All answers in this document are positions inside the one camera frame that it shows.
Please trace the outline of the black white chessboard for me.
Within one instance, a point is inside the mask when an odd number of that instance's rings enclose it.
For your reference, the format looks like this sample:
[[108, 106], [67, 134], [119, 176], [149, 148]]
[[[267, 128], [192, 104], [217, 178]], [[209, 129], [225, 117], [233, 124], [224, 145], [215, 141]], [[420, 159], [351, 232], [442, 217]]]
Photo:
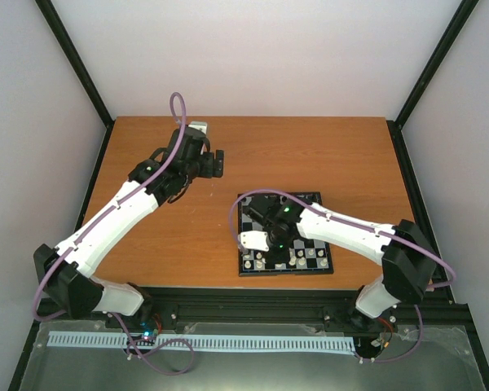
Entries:
[[[261, 275], [331, 275], [334, 273], [333, 258], [329, 244], [317, 239], [303, 238], [296, 228], [296, 216], [303, 207], [284, 195], [266, 193], [249, 195], [237, 206], [238, 234], [243, 231], [265, 231], [269, 244], [291, 244], [292, 258], [286, 266], [267, 267], [267, 252], [247, 250], [238, 255], [239, 276]], [[309, 257], [307, 251], [315, 250]], [[324, 256], [317, 252], [324, 250]], [[297, 259], [306, 259], [306, 269], [297, 268]], [[252, 267], [245, 269], [250, 261]]]

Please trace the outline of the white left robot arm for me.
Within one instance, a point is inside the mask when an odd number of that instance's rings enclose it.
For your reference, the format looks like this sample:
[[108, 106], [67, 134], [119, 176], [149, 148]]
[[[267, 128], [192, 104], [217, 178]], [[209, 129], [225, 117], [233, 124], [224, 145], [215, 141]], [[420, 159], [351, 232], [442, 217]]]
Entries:
[[210, 150], [207, 132], [207, 123], [199, 121], [176, 129], [169, 146], [138, 163], [87, 224], [54, 248], [41, 245], [33, 255], [41, 285], [34, 301], [45, 292], [72, 319], [111, 312], [124, 315], [134, 327], [146, 327], [153, 318], [152, 298], [134, 283], [110, 282], [94, 273], [138, 222], [179, 200], [195, 178], [222, 177], [224, 152]]

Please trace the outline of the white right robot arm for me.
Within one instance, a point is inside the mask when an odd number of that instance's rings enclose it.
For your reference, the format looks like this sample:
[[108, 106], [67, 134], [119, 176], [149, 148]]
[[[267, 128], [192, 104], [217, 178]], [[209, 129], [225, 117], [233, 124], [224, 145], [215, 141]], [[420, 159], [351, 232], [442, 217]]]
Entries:
[[262, 227], [255, 239], [239, 235], [246, 249], [270, 253], [306, 239], [345, 248], [381, 266], [381, 275], [359, 289], [355, 302], [332, 315], [358, 330], [369, 329], [395, 305], [419, 305], [436, 268], [428, 240], [408, 220], [398, 225], [367, 222], [295, 195], [254, 195], [243, 213]]

